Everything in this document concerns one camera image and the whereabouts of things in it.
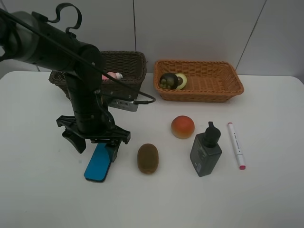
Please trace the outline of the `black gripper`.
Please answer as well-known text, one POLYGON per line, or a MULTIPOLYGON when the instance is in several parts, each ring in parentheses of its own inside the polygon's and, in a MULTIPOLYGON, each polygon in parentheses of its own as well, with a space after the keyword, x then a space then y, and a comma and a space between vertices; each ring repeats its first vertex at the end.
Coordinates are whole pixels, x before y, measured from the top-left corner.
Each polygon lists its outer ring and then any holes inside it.
POLYGON ((117 125, 110 130, 105 126, 100 126, 91 133, 85 133, 78 128, 76 118, 74 116, 62 115, 56 120, 56 123, 58 127, 65 127, 65 130, 62 133, 63 138, 68 140, 79 154, 82 154, 86 149, 85 139, 92 140, 95 143, 107 143, 105 148, 108 152, 110 162, 114 162, 117 158, 121 142, 127 144, 131 139, 131 132, 118 127, 117 125))

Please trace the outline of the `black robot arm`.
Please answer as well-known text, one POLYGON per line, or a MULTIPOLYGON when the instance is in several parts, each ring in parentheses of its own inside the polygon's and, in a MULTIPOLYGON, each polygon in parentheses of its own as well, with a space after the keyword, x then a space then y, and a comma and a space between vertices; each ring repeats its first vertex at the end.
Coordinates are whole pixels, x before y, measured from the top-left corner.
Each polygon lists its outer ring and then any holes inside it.
POLYGON ((93 45, 78 41, 73 35, 48 24, 37 13, 0 12, 1 60, 14 59, 66 74, 66 86, 73 116, 61 116, 57 125, 64 127, 63 137, 79 153, 86 140, 105 144, 113 162, 121 143, 128 143, 131 134, 118 127, 108 111, 102 93, 103 58, 93 45))

